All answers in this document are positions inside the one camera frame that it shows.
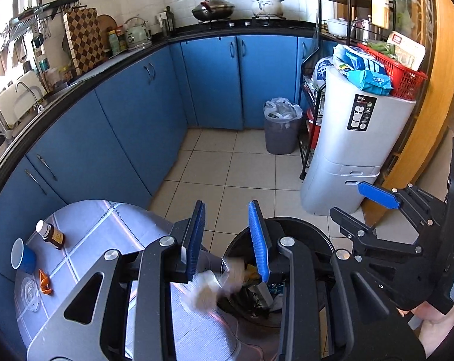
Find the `person's right hand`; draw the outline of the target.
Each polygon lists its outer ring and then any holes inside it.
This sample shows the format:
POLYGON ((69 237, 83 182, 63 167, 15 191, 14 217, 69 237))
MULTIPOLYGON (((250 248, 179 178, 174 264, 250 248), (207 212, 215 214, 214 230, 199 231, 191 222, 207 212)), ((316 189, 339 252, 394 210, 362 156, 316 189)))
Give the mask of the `person's right hand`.
POLYGON ((454 327, 454 304, 446 315, 427 301, 411 312, 422 321, 418 339, 424 347, 426 357, 431 356, 454 327))

